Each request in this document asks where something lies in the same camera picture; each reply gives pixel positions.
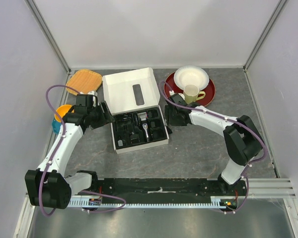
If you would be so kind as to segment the silver black hair clipper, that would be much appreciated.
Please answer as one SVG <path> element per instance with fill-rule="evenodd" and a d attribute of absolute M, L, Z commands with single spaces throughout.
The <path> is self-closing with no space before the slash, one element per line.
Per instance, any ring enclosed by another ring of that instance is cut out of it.
<path fill-rule="evenodd" d="M 140 124 L 145 132 L 145 137 L 147 142 L 149 142 L 149 132 L 148 132 L 148 122 L 147 122 L 147 113 L 146 112 L 142 112 L 142 113 L 138 113 L 137 114 L 139 120 L 140 120 Z"/>

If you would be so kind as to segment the white cardboard box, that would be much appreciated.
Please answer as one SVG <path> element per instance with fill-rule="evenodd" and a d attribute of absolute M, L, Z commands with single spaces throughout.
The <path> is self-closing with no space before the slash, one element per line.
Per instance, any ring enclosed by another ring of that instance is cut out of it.
<path fill-rule="evenodd" d="M 160 93 L 150 67 L 105 75 L 103 90 L 113 116 L 159 106 Z"/>

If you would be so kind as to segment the black guard comb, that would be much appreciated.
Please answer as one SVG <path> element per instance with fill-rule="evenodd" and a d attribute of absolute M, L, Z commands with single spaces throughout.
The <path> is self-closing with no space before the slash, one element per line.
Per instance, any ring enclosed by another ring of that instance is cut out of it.
<path fill-rule="evenodd" d="M 131 134 L 130 135 L 130 142 L 131 142 L 131 144 L 140 143 L 140 136 L 137 133 L 136 134 Z"/>

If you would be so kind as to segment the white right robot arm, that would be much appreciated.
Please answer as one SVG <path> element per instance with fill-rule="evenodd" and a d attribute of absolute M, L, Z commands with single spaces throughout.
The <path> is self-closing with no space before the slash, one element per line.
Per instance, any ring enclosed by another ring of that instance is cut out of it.
<path fill-rule="evenodd" d="M 221 194 L 231 194 L 235 190 L 235 183 L 255 161 L 255 157 L 261 151 L 264 155 L 267 154 L 267 147 L 250 117 L 229 117 L 210 111 L 197 103 L 187 104 L 179 93 L 165 99 L 165 118 L 168 125 L 201 126 L 224 138 L 229 161 L 219 175 L 217 187 Z"/>

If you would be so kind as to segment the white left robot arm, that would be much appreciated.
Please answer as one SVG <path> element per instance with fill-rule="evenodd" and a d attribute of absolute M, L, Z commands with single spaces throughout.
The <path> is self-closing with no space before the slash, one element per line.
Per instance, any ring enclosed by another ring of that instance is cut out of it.
<path fill-rule="evenodd" d="M 97 173 L 78 171 L 69 178 L 65 170 L 71 154 L 88 128 L 110 124 L 114 117 L 105 101 L 90 94 L 78 94 L 76 102 L 62 118 L 59 134 L 43 162 L 25 175 L 31 205 L 40 208 L 65 209 L 72 196 L 81 191 L 94 195 L 99 190 Z"/>

